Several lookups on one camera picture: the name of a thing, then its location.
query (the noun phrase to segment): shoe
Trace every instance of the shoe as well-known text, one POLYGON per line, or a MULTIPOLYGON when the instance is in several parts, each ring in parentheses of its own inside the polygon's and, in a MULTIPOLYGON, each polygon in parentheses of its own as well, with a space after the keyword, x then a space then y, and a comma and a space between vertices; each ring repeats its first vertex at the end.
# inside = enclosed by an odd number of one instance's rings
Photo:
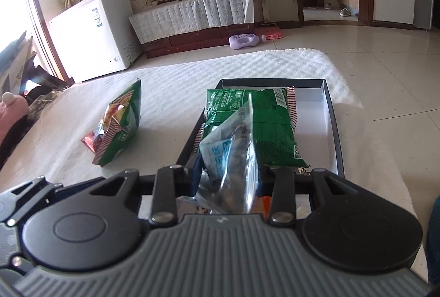
POLYGON ((340 11, 339 15, 342 17, 349 17, 351 15, 351 11, 349 11, 348 9, 344 8, 340 11))

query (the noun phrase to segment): green snack bag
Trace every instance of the green snack bag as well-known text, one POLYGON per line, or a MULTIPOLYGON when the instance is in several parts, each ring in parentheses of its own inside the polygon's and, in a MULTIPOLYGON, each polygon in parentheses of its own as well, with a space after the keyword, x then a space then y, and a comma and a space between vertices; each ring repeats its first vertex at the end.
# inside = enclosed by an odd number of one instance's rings
POLYGON ((202 137, 222 124, 252 95, 255 150, 260 164, 307 167, 293 133, 296 126, 294 87, 265 90, 219 89, 206 95, 202 137))
POLYGON ((106 165, 128 145, 139 128, 140 101, 141 81, 138 79, 110 102, 97 130, 82 139, 95 153, 93 164, 106 165))

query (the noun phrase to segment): white container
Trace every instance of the white container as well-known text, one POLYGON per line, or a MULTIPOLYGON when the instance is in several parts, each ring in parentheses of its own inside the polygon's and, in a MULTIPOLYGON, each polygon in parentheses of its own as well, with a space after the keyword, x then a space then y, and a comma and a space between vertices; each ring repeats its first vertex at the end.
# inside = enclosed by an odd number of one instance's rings
POLYGON ((141 54, 131 15, 129 0, 83 0, 50 21, 61 63, 75 82, 124 70, 141 54))
POLYGON ((233 35, 229 38, 229 46, 231 49, 238 50, 246 46, 256 46, 258 43, 264 43, 266 36, 258 36, 255 34, 233 35))

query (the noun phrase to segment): clear plastic bag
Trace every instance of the clear plastic bag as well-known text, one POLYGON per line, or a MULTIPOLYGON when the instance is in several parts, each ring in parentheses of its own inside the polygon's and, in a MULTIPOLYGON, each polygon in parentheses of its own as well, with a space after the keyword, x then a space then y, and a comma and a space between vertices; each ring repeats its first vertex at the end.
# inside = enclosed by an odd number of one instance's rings
POLYGON ((247 214, 258 185, 259 168, 252 135, 252 98, 200 142, 206 167, 195 196, 216 213, 247 214))

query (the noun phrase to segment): plastic bag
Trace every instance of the plastic bag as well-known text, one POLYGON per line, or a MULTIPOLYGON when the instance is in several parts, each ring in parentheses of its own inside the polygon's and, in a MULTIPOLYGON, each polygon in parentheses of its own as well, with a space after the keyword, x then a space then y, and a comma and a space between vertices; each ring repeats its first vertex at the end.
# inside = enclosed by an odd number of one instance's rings
POLYGON ((95 132, 82 139, 95 153, 93 164, 111 162, 128 145, 139 128, 141 81, 138 79, 107 106, 95 132))
POLYGON ((195 199, 201 207, 226 214, 250 212, 259 180, 253 112, 249 97, 247 103, 200 142, 206 172, 195 199))
POLYGON ((295 88, 265 90, 215 89, 206 95, 206 123, 203 137, 224 122, 252 96, 255 140, 258 161, 266 165, 307 167, 295 142, 295 88))

